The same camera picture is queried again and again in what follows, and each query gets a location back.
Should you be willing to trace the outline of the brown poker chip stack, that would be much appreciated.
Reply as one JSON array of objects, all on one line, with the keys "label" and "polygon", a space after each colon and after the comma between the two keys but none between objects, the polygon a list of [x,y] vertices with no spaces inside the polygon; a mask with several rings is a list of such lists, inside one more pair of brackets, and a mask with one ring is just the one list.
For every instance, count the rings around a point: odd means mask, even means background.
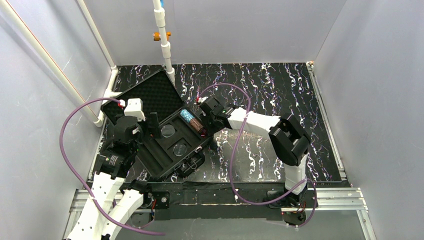
[{"label": "brown poker chip stack", "polygon": [[197,120],[196,118],[192,118],[189,121],[189,124],[198,132],[198,133],[203,133],[205,131],[205,127],[201,124],[201,122],[199,120]]}]

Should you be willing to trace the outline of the blue poker chip stack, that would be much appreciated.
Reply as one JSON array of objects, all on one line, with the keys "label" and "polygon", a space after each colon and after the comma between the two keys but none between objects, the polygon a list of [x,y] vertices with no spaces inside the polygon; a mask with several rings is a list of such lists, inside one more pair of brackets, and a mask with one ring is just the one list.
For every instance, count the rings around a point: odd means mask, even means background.
[{"label": "blue poker chip stack", "polygon": [[179,114],[187,123],[190,123],[195,118],[187,109],[182,109]]}]

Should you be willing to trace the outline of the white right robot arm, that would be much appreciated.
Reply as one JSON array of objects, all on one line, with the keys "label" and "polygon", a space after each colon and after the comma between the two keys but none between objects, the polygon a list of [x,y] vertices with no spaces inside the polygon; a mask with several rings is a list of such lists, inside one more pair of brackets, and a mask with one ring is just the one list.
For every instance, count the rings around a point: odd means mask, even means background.
[{"label": "white right robot arm", "polygon": [[294,115],[259,114],[233,104],[224,106],[214,97],[199,98],[197,104],[210,134],[227,128],[267,137],[283,163],[285,197],[296,201],[304,197],[308,189],[306,162],[311,139]]}]

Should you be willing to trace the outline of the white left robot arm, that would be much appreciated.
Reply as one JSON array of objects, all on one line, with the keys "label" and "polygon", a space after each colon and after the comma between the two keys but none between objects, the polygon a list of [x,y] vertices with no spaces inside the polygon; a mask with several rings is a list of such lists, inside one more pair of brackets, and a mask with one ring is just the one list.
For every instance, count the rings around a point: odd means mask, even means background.
[{"label": "white left robot arm", "polygon": [[138,142],[145,133],[142,110],[125,110],[117,119],[111,143],[103,150],[102,163],[94,175],[89,197],[68,240],[114,240],[134,211],[144,202],[147,183],[133,181],[113,205],[129,169],[136,160]]}]

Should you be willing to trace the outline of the black poker set case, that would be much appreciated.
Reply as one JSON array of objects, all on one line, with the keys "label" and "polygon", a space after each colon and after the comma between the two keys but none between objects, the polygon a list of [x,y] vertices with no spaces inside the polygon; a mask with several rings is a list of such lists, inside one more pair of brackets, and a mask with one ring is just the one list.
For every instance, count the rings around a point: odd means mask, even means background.
[{"label": "black poker set case", "polygon": [[164,70],[108,100],[101,111],[113,126],[99,153],[99,171],[124,178],[135,162],[162,181],[187,177],[201,166],[211,141],[200,118],[186,107]]}]

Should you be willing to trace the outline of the clear round dealer button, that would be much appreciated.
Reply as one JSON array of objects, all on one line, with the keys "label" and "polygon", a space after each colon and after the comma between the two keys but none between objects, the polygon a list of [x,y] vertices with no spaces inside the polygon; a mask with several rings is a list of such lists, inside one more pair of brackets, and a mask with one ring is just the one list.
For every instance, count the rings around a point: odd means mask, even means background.
[{"label": "clear round dealer button", "polygon": [[187,145],[185,143],[177,143],[173,147],[173,153],[177,157],[182,157],[187,153]]}]

